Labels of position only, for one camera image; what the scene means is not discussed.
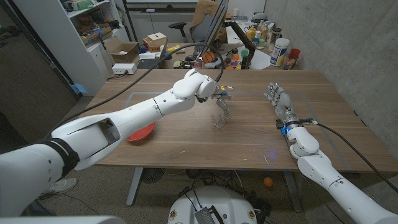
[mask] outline computer monitor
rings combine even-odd
[[[221,29],[221,27],[223,26],[223,23],[225,21],[227,9],[228,9],[228,0],[222,0],[220,2],[220,6],[218,6],[216,15],[214,16],[214,18],[209,26],[205,44],[208,44],[208,45],[213,44],[213,41],[216,39],[216,36],[218,34],[218,31]],[[200,56],[203,56],[207,50],[208,50],[208,47],[204,47],[202,49],[202,51],[200,52]]]

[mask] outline white container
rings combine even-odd
[[[275,42],[274,50],[271,53],[269,62],[273,66],[281,66],[284,63],[285,53],[289,46],[290,40],[286,38],[278,38]]]
[[[234,8],[232,16],[238,16],[239,9]]]

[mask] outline sneaker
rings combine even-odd
[[[77,184],[76,178],[62,179],[51,185],[43,194],[63,194]]]

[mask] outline red bowl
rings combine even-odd
[[[141,130],[136,131],[134,134],[130,135],[126,140],[127,141],[139,141],[143,140],[154,130],[155,123],[142,128]]]

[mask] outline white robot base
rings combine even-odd
[[[256,214],[251,204],[233,190],[219,186],[203,186],[195,188],[195,192],[197,197],[191,190],[187,192],[187,196],[183,195],[174,202],[170,209],[168,224],[199,223],[195,217],[195,208],[200,212],[202,209],[200,205],[203,209],[214,206],[225,224],[257,223]],[[211,217],[215,223],[218,223],[214,213],[211,214]]]

